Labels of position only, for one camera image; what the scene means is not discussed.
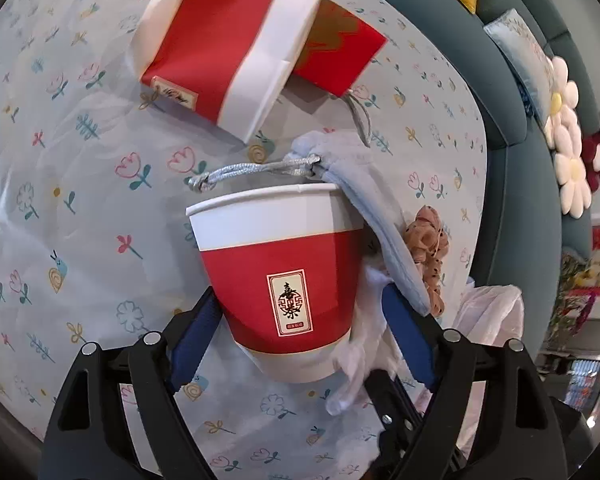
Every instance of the blue gripper pad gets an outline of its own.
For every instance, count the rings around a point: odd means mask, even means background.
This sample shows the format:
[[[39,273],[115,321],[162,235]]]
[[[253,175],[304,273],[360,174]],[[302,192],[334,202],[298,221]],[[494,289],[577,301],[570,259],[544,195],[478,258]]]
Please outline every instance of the blue gripper pad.
[[[216,295],[211,293],[203,298],[203,303],[196,305],[196,309],[199,309],[197,316],[170,355],[171,387],[174,391],[193,379],[222,318]]]
[[[422,317],[413,310],[393,283],[387,285],[382,291],[382,312],[402,351],[402,356],[409,365],[413,378],[432,390],[437,381],[432,340],[427,339],[420,327],[423,324],[429,327],[431,335],[436,331],[441,332],[442,329],[432,316]]]

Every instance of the teal sofa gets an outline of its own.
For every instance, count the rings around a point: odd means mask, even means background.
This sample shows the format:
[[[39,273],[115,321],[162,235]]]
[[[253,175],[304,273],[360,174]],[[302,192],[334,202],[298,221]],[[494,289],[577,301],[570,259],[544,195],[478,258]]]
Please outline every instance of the teal sofa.
[[[563,248],[591,254],[589,211],[575,220],[560,210],[552,156],[535,120],[525,115],[516,80],[482,30],[515,8],[548,56],[562,56],[580,90],[584,135],[600,129],[582,58],[551,0],[478,0],[476,15],[458,0],[386,0],[446,56],[471,89],[488,142],[487,184],[471,276],[479,285],[518,286],[525,302],[523,340],[539,351],[554,306]]]

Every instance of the yellow flower center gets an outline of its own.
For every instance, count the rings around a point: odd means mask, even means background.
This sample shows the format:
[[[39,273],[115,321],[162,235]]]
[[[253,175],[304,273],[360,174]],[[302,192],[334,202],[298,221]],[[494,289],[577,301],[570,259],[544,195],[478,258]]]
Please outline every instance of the yellow flower center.
[[[572,158],[570,161],[571,179],[575,182],[584,180],[587,176],[587,170],[581,158]]]
[[[562,96],[558,92],[555,92],[551,96],[551,110],[550,110],[549,114],[550,115],[557,114],[560,111],[560,108],[562,108]]]

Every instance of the white cup rim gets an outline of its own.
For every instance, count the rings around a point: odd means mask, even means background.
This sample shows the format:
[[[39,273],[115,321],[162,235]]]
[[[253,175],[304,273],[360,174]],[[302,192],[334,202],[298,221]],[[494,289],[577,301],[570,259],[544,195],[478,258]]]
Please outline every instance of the white cup rim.
[[[249,189],[247,191],[210,198],[204,202],[190,205],[187,207],[186,215],[192,216],[202,211],[208,211],[234,202],[246,202],[247,200],[254,200],[263,196],[334,191],[341,192],[340,187],[337,184],[327,184],[324,182],[316,184],[289,184],[288,186],[260,187],[258,189]]]

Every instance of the light blue pillow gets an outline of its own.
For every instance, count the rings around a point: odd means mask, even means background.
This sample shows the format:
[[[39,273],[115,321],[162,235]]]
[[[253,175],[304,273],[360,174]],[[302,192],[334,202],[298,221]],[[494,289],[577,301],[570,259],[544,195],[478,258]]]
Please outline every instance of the light blue pillow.
[[[516,9],[505,12],[484,26],[509,61],[518,79],[531,98],[536,117],[544,126],[551,110],[554,68],[542,47],[526,26]]]

